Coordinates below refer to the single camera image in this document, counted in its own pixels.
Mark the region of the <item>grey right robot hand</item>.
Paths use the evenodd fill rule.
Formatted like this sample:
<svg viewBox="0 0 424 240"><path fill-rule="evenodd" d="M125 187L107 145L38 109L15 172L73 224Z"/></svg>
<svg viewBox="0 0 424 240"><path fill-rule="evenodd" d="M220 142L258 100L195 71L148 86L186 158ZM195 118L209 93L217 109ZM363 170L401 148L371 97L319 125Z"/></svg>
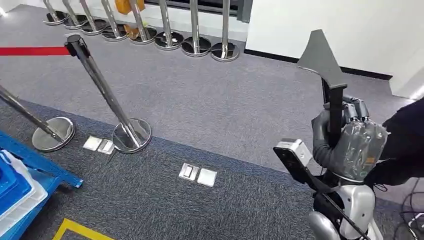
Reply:
<svg viewBox="0 0 424 240"><path fill-rule="evenodd" d="M334 147L330 145L328 132L330 111L324 109L312 119L312 155L321 167L343 179L360 183L376 166L390 133L370 119L363 100L344 95L342 106L343 129Z"/></svg>

